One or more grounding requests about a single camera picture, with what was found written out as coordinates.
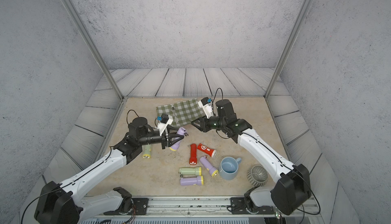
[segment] red flashlight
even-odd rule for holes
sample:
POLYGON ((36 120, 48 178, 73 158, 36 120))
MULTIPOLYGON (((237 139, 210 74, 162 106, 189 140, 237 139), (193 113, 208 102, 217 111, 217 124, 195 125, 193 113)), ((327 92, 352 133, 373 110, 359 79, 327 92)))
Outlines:
POLYGON ((210 157, 214 158, 216 156, 217 150, 210 149, 202 143, 198 144, 197 149, 208 154, 210 157))
POLYGON ((194 143, 190 145, 189 164, 197 164, 197 145, 194 143))

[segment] green flashlight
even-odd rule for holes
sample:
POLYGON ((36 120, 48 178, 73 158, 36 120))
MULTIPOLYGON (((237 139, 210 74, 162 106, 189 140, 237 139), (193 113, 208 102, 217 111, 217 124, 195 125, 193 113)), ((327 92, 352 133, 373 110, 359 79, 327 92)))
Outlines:
POLYGON ((145 158, 145 159, 149 159, 150 158, 150 149, 151 149, 151 144, 145 145, 143 158, 145 158))
POLYGON ((181 175, 201 175, 201 166, 199 167, 181 167, 179 168, 181 175))

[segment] metal frame pole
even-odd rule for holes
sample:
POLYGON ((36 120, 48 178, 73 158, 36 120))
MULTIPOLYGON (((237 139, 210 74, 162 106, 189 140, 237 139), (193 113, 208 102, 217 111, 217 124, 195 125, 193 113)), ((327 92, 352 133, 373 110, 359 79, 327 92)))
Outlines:
POLYGON ((85 43, 87 44, 88 48, 90 49, 96 62, 100 66, 103 74, 106 76, 107 80, 109 81, 111 87, 114 89, 115 93, 120 98, 120 100, 122 100, 124 98, 124 95, 122 94, 122 92, 118 88, 117 84, 115 83, 115 80, 113 79, 105 62, 103 61, 103 58, 100 55, 98 49, 96 48, 95 43, 92 40, 90 34, 88 33, 85 25, 81 21, 81 18, 79 16, 79 14, 77 13, 72 1, 71 0, 61 0, 61 2, 63 3, 65 9, 68 11, 69 15, 71 16, 73 22, 75 23, 77 29, 79 30, 79 32, 80 32, 81 36, 83 37, 85 43))
POLYGON ((269 83, 269 86, 267 87, 266 94, 265 94, 265 99, 268 99, 270 96, 274 84, 276 83, 278 76, 280 75, 282 68, 285 65, 285 62, 287 60, 287 57, 289 55, 289 52, 292 49, 292 46, 297 38, 297 35, 299 34, 300 28, 304 22, 304 19, 308 13, 308 10, 310 9, 311 3, 313 0, 304 0, 303 5, 301 6, 301 9, 299 11, 299 14, 297 15, 295 24, 292 28, 291 34, 289 35, 288 41, 284 47, 284 50, 282 51, 281 57, 276 65, 276 68, 274 70, 273 76, 271 78, 271 81, 269 83))

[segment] spoon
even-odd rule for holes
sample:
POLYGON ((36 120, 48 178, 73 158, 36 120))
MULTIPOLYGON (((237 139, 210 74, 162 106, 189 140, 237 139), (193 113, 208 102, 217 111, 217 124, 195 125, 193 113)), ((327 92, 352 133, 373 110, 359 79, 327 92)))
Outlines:
POLYGON ((171 105, 171 112, 173 113, 173 116, 174 116, 174 118, 175 118, 175 122, 176 122, 176 125, 178 125, 179 124, 179 121, 178 121, 178 118, 176 117, 176 115, 175 115, 175 111, 176 111, 176 109, 175 109, 175 107, 174 107, 174 105, 171 105))

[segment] black motor housing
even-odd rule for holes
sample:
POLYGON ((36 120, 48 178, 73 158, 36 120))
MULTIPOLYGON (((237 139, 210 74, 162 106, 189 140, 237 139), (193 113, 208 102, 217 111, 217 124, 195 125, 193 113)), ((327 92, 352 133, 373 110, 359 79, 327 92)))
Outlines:
POLYGON ((274 204, 285 215, 290 215, 311 197, 308 169, 300 164, 298 166, 294 165, 293 171, 283 175, 273 190, 270 191, 274 204))
POLYGON ((65 192, 51 181, 42 188, 41 195, 34 214, 40 224, 77 224, 83 208, 75 205, 72 192, 65 192))

